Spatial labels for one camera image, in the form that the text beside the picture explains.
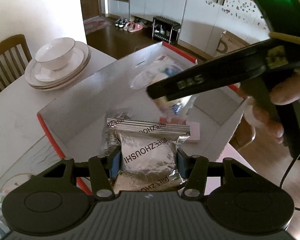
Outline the person's right hand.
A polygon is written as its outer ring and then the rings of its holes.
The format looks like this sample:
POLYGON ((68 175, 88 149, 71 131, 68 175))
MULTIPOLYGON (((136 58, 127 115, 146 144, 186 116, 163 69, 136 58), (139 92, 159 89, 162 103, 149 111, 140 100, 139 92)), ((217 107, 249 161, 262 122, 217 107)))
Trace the person's right hand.
MULTIPOLYGON (((275 105, 287 105, 300 100, 300 74, 296 73, 285 82, 275 86, 270 92, 270 100, 275 105)), ((258 107, 253 98, 248 99, 244 118, 251 126, 264 128, 277 143, 283 142, 283 126, 271 120, 268 112, 258 107)))

